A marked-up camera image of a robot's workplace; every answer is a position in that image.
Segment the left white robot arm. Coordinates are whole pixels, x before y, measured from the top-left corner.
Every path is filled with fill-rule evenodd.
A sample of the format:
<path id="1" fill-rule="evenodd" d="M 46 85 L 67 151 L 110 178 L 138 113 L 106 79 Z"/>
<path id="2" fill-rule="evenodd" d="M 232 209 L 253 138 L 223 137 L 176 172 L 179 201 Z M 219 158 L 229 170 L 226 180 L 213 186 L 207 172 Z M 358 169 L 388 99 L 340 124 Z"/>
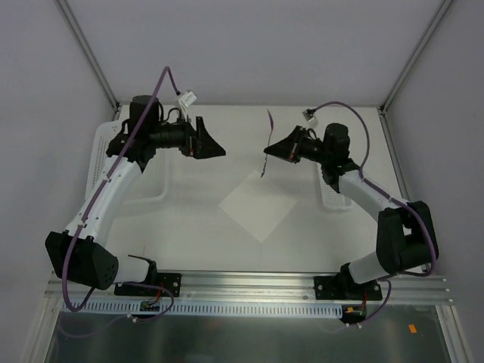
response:
<path id="1" fill-rule="evenodd" d="M 130 187 L 159 149 L 175 148 L 196 160 L 226 154 L 209 135 L 203 117 L 188 117 L 196 98 L 193 91 L 177 97 L 179 113 L 173 123 L 161 119 L 156 98 L 132 99 L 128 119 L 114 126 L 116 135 L 110 139 L 100 175 L 80 211 L 62 232 L 52 231 L 46 238 L 48 256 L 62 283 L 106 290 L 131 282 L 142 295 L 157 289 L 156 263 L 140 256 L 115 256 L 106 248 L 107 239 Z"/>

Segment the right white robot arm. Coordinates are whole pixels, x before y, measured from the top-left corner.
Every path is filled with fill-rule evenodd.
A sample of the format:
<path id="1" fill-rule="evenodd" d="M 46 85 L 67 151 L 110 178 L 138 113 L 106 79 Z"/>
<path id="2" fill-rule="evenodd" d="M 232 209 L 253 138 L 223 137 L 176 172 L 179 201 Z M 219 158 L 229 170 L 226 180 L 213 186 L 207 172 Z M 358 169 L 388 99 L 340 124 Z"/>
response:
<path id="1" fill-rule="evenodd" d="M 323 138 L 314 138 L 312 130 L 297 126 L 264 151 L 290 163 L 302 159 L 318 163 L 324 183 L 357 203 L 377 223 L 374 252 L 342 265 L 324 286 L 355 299 L 369 283 L 398 274 L 413 275 L 415 267 L 433 265 L 439 251 L 428 205 L 396 199 L 364 177 L 349 156 L 349 146 L 347 127 L 331 123 Z"/>

